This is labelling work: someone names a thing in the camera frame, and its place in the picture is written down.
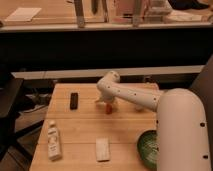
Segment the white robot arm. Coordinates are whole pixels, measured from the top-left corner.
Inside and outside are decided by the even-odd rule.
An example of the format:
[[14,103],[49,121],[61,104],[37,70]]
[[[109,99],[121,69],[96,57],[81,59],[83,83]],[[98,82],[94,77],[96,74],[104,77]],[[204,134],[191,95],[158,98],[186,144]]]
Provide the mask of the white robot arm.
[[192,91],[130,87],[109,71],[97,82],[100,100],[120,98],[156,113],[157,171],[213,171],[206,111]]

